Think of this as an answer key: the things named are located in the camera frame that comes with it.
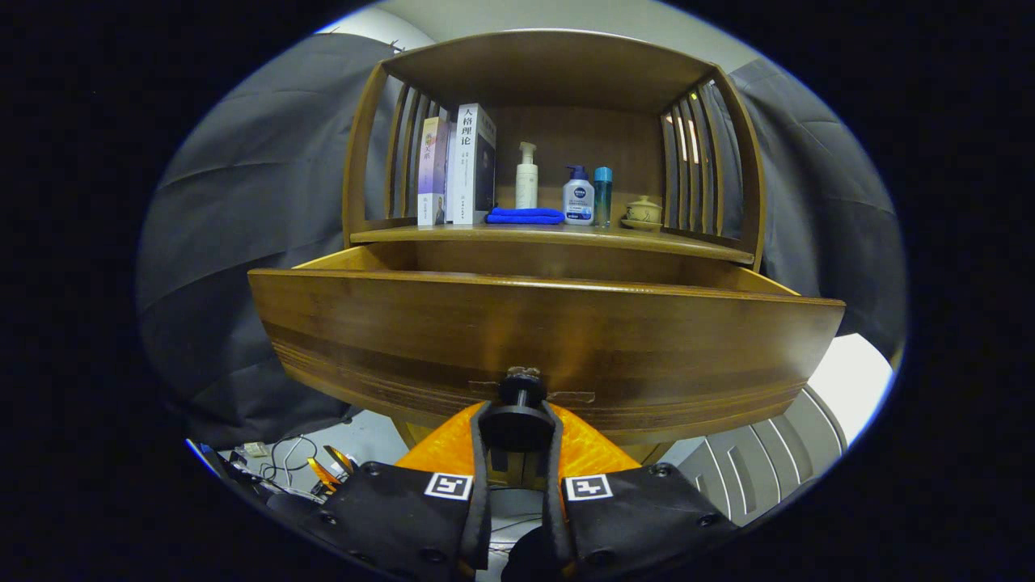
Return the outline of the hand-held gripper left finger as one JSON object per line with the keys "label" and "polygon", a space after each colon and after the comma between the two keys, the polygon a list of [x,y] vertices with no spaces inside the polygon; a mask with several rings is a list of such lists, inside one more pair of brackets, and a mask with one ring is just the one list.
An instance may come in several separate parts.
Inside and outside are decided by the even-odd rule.
{"label": "hand-held gripper left finger", "polygon": [[462,409],[395,464],[366,462],[299,530],[377,581],[471,581],[487,568],[482,402]]}

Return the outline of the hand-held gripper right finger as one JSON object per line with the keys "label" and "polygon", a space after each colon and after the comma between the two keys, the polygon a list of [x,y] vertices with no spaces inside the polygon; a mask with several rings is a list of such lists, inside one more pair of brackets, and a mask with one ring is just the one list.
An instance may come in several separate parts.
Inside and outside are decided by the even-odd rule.
{"label": "hand-held gripper right finger", "polygon": [[738,527],[674,465],[639,464],[569,409],[546,403],[543,529],[565,579],[683,577]]}

